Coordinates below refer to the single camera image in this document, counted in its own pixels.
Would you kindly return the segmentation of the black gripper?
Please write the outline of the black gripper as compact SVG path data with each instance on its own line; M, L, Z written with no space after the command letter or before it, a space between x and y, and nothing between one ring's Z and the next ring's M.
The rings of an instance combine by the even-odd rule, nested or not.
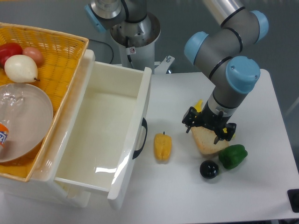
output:
M227 123L230 116L225 117L224 112L220 111L218 115L213 113L209 108L203 109L200 113L194 107L190 107L184 114L182 124L186 127L186 133L189 133L191 127L205 127L214 131L216 137L214 144L219 141L231 141L235 131L236 123Z

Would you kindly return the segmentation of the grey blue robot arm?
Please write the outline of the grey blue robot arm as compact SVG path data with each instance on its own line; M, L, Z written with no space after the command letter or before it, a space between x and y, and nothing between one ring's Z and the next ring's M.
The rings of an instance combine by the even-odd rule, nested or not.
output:
M190 108L182 122L187 129L201 126L213 131L217 143L232 139L236 124L229 119L260 77L257 63L241 52L265 37L269 23L263 13L248 11L238 0L206 0L204 5L221 30L213 36L195 33L184 54L215 88L203 110ZM148 12L146 1L92 0L85 12L98 32L110 32L119 46L122 66L155 69L155 41L161 29L157 18Z

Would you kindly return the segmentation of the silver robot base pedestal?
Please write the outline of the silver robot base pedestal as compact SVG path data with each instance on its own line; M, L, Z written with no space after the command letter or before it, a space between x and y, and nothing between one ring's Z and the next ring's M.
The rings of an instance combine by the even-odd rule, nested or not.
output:
M153 74L166 74L175 58L166 56L161 62L155 61L155 42L161 33L157 17L147 13L138 23L126 21L113 26L110 34L117 43L123 67L136 70L151 68Z

